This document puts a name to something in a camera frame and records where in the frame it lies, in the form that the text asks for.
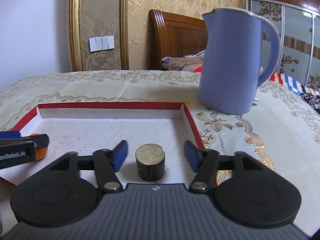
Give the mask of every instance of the white tray with red rim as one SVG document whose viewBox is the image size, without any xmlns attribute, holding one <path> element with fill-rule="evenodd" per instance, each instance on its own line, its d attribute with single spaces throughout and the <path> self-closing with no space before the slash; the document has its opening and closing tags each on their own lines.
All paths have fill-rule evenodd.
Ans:
<svg viewBox="0 0 320 240">
<path fill-rule="evenodd" d="M 129 182 L 144 183 L 138 176 L 135 151 L 146 143 L 159 144 L 165 152 L 165 173 L 155 183 L 185 183 L 188 187 L 195 173 L 184 157 L 184 142 L 190 140 L 204 149 L 188 108 L 175 102 L 40 104 L 12 130 L 19 130 L 21 136 L 46 133 L 50 139 L 44 159 L 0 170 L 0 177 L 15 185 L 69 151 L 91 155 L 127 140 L 128 157 L 117 173 L 124 187 Z M 80 177 L 97 186 L 93 171 L 81 171 Z"/>
</svg>

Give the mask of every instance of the white tablecloth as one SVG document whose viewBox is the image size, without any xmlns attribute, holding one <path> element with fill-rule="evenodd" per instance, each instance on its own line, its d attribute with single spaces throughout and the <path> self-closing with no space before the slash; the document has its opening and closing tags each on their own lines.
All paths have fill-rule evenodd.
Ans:
<svg viewBox="0 0 320 240">
<path fill-rule="evenodd" d="M 0 93 L 0 130 L 8 130 L 38 103 L 94 101 L 186 102 L 208 148 L 245 151 L 293 183 L 302 195 L 295 224 L 308 235 L 320 227 L 320 116 L 284 86 L 266 82 L 251 111 L 232 116 L 199 104 L 199 73 L 92 71 L 30 77 Z M 0 181 L 3 233 L 16 223 L 14 188 Z"/>
</svg>

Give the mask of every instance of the pitcher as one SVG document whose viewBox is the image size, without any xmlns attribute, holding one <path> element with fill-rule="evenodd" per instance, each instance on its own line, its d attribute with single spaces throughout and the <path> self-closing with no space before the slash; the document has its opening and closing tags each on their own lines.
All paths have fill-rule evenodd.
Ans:
<svg viewBox="0 0 320 240">
<path fill-rule="evenodd" d="M 274 72 L 280 36 L 265 17 L 239 8 L 217 8 L 202 15 L 208 43 L 200 78 L 199 101 L 225 114 L 250 111 L 257 87 Z M 262 31 L 270 38 L 268 65 L 260 73 Z"/>
</svg>

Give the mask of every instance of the black circular disc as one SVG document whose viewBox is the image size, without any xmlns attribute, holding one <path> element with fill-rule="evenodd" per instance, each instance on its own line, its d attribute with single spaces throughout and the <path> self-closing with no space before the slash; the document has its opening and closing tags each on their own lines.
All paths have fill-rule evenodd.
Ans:
<svg viewBox="0 0 320 240">
<path fill-rule="evenodd" d="M 26 180 L 12 192 L 11 208 L 25 223 L 56 227 L 89 214 L 97 202 L 96 188 L 65 171 Z"/>
<path fill-rule="evenodd" d="M 301 205 L 295 186 L 277 174 L 261 171 L 245 172 L 226 180 L 212 197 L 232 220 L 261 228 L 293 222 Z"/>
</svg>

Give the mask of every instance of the kettle handle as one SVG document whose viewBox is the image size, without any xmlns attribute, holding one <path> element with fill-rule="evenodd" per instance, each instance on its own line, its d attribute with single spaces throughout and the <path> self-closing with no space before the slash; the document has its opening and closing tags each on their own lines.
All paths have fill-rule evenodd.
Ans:
<svg viewBox="0 0 320 240">
<path fill-rule="evenodd" d="M 280 58 L 280 36 L 278 30 L 268 19 L 265 18 L 261 20 L 261 28 L 270 37 L 271 52 L 268 64 L 260 74 L 258 87 L 272 75 Z"/>
</svg>

